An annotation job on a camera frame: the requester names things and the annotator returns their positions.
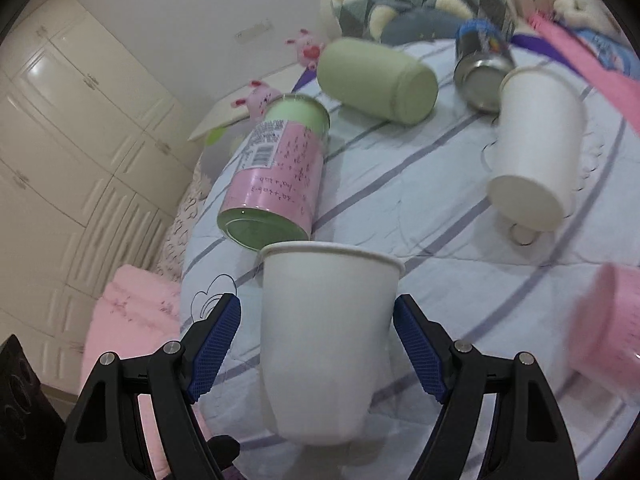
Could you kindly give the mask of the white paper cup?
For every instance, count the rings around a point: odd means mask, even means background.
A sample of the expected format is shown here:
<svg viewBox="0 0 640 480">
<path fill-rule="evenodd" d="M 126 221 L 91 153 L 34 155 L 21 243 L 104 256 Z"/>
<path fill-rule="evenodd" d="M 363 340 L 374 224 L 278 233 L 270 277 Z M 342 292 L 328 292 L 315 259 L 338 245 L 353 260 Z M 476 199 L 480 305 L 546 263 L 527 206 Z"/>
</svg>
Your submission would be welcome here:
<svg viewBox="0 0 640 480">
<path fill-rule="evenodd" d="M 358 437 L 385 359 L 397 258 L 356 246 L 262 248 L 260 394 L 267 428 L 302 445 Z"/>
<path fill-rule="evenodd" d="M 500 86 L 487 197 L 499 214 L 537 232 L 570 213 L 587 113 L 580 93 L 544 67 L 520 67 Z"/>
</svg>

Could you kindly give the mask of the pink plastic cup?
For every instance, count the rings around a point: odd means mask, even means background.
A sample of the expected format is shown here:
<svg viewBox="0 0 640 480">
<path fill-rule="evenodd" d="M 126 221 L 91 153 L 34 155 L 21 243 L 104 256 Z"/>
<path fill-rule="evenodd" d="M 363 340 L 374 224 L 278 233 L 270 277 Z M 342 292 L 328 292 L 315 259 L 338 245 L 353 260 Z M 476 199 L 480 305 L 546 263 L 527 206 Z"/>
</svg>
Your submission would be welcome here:
<svg viewBox="0 0 640 480">
<path fill-rule="evenodd" d="M 639 269 L 607 263 L 577 301 L 567 343 L 573 370 L 639 404 Z"/>
</svg>

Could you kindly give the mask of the green ceramic cup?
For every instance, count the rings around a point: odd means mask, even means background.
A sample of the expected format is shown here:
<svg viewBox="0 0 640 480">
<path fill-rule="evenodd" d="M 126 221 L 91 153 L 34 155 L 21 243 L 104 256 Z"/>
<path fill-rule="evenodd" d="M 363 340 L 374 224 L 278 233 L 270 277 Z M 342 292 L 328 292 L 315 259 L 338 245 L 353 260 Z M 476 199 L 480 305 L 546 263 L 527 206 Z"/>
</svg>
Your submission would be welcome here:
<svg viewBox="0 0 640 480">
<path fill-rule="evenodd" d="M 434 110 L 434 70 L 405 52 L 374 42 L 341 38 L 321 53 L 321 90 L 346 106 L 390 122 L 412 126 Z"/>
</svg>

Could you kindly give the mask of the white wardrobe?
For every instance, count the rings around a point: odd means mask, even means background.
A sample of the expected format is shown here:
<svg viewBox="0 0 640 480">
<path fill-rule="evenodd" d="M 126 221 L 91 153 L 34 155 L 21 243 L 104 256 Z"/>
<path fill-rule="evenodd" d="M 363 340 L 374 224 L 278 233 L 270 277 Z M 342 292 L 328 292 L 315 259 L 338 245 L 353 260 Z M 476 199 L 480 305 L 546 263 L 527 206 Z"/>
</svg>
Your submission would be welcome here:
<svg viewBox="0 0 640 480">
<path fill-rule="evenodd" d="M 77 0 L 1 47 L 1 331 L 73 393 L 96 298 L 151 270 L 200 146 L 182 104 Z"/>
</svg>

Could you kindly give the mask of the green pink labelled can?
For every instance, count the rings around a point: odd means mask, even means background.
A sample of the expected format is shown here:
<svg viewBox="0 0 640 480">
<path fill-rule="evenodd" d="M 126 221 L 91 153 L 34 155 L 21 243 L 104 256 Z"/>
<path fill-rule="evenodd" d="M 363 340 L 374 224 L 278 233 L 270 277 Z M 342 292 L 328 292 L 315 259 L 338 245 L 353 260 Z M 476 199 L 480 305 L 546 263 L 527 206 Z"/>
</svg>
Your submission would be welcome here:
<svg viewBox="0 0 640 480">
<path fill-rule="evenodd" d="M 290 93 L 270 103 L 242 149 L 218 228 L 255 252 L 309 240 L 329 128 L 329 112 L 310 96 Z"/>
</svg>

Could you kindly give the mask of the grey flower cushion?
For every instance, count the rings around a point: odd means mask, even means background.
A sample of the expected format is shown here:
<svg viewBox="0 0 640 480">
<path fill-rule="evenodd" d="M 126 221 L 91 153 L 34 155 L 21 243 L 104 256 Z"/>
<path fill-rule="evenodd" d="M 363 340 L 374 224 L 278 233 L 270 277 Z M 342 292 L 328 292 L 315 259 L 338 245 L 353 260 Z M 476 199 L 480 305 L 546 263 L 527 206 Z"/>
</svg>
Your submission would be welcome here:
<svg viewBox="0 0 640 480">
<path fill-rule="evenodd" d="M 213 160 L 229 160 L 243 141 L 243 128 L 213 128 L 205 140 L 203 155 Z"/>
</svg>

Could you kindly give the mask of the pink bed blanket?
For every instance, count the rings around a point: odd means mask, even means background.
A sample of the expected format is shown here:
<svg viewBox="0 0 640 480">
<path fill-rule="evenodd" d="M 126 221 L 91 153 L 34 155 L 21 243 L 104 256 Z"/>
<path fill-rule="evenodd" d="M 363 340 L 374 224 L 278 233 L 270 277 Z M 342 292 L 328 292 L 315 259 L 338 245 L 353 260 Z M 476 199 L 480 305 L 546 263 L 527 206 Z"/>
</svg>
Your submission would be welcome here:
<svg viewBox="0 0 640 480">
<path fill-rule="evenodd" d="M 565 28 L 536 13 L 528 24 L 558 50 L 586 81 L 602 93 L 639 133 L 639 81 L 616 70 L 608 70 L 592 51 Z"/>
</svg>

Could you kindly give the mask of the pink bunny plush lower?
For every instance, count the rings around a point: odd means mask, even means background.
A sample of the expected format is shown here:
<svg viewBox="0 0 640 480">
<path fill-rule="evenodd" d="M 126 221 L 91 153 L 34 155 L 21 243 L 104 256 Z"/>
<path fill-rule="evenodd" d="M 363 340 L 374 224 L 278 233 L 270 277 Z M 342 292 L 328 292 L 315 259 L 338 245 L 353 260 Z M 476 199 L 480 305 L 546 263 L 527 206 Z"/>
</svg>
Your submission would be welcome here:
<svg viewBox="0 0 640 480">
<path fill-rule="evenodd" d="M 282 96 L 282 92 L 261 80 L 252 80 L 250 88 L 252 89 L 250 94 L 245 98 L 233 101 L 231 107 L 239 108 L 244 106 L 247 109 L 250 121 L 253 124 L 258 124 L 265 118 L 270 103 L 279 99 Z"/>
</svg>

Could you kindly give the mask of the pink bunny plush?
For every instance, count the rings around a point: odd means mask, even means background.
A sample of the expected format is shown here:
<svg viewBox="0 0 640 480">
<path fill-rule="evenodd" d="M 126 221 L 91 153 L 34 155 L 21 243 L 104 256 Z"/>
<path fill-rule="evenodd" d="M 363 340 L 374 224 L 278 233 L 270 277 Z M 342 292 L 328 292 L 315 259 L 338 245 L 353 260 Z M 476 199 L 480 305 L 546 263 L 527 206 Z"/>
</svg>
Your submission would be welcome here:
<svg viewBox="0 0 640 480">
<path fill-rule="evenodd" d="M 318 40 L 308 29 L 301 28 L 295 38 L 288 38 L 285 43 L 293 46 L 299 65 L 315 72 L 319 65 L 320 55 L 326 44 Z"/>
<path fill-rule="evenodd" d="M 252 80 L 250 88 L 252 89 L 250 94 L 245 98 L 233 101 L 231 107 L 239 108 L 244 106 L 247 109 L 250 121 L 253 124 L 258 124 L 265 118 L 270 103 L 279 99 L 282 96 L 282 92 L 261 80 Z"/>
</svg>

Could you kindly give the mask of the blue metal can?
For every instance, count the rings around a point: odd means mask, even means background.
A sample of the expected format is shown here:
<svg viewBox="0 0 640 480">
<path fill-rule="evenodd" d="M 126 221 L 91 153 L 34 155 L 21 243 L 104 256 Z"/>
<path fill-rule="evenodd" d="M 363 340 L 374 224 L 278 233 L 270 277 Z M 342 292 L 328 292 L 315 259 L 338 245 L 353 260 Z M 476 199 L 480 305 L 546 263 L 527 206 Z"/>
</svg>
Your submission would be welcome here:
<svg viewBox="0 0 640 480">
<path fill-rule="evenodd" d="M 515 63 L 502 32 L 491 22 L 474 18 L 456 36 L 454 83 L 462 98 L 476 110 L 497 114 L 500 86 Z"/>
</svg>

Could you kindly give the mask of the blue cartoon pillow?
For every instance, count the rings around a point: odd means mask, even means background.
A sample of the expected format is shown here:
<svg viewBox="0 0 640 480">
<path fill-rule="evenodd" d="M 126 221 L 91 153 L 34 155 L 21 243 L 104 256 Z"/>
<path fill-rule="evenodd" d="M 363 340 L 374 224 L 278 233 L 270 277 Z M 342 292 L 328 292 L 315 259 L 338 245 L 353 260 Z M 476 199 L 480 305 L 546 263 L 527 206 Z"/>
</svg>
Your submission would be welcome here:
<svg viewBox="0 0 640 480">
<path fill-rule="evenodd" d="M 639 79 L 639 58 L 631 47 L 588 27 L 572 28 L 572 33 L 592 52 L 604 68 L 622 73 L 634 80 Z"/>
</svg>

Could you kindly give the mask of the grey cat plush cushion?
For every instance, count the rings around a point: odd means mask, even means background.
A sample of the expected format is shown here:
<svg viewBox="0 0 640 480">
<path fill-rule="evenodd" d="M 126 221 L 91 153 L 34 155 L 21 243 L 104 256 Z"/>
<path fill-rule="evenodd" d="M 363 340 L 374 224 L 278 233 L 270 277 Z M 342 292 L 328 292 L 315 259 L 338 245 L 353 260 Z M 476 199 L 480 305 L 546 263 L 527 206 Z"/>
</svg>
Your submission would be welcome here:
<svg viewBox="0 0 640 480">
<path fill-rule="evenodd" d="M 426 0 L 410 3 L 377 3 L 369 15 L 368 34 L 386 46 L 418 41 L 451 39 L 460 26 L 476 14 L 463 0 Z"/>
</svg>

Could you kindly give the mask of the white pink dog plush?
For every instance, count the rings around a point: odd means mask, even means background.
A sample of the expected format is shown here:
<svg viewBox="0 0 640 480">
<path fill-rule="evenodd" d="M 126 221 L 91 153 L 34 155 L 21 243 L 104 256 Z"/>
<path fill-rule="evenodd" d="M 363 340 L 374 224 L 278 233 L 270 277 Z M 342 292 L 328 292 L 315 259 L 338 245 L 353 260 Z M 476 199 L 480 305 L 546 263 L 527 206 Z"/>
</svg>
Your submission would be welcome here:
<svg viewBox="0 0 640 480">
<path fill-rule="evenodd" d="M 553 10 L 571 28 L 590 28 L 609 35 L 618 32 L 615 18 L 601 0 L 554 0 Z"/>
</svg>

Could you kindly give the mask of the pink bunny plush upper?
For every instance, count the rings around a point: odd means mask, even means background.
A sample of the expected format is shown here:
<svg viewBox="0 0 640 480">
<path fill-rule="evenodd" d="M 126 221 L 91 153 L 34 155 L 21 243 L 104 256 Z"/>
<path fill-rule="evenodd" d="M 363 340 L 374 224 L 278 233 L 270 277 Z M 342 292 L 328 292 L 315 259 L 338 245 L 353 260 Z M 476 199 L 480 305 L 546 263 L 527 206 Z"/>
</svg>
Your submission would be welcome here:
<svg viewBox="0 0 640 480">
<path fill-rule="evenodd" d="M 320 55 L 326 44 L 318 40 L 308 29 L 301 28 L 295 38 L 288 38 L 285 43 L 293 46 L 299 65 L 315 72 L 319 65 Z"/>
</svg>

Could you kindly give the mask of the white wall socket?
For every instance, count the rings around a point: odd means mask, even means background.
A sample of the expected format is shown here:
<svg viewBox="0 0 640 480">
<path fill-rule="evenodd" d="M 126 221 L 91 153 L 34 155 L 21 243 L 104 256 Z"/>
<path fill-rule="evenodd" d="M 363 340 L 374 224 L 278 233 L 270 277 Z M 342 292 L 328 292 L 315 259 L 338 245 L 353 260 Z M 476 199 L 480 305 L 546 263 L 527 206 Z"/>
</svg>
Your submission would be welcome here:
<svg viewBox="0 0 640 480">
<path fill-rule="evenodd" d="M 238 44 L 248 44 L 256 38 L 262 36 L 266 32 L 273 29 L 273 24 L 270 20 L 263 20 L 256 23 L 246 29 L 242 29 L 234 35 L 234 38 Z"/>
</svg>

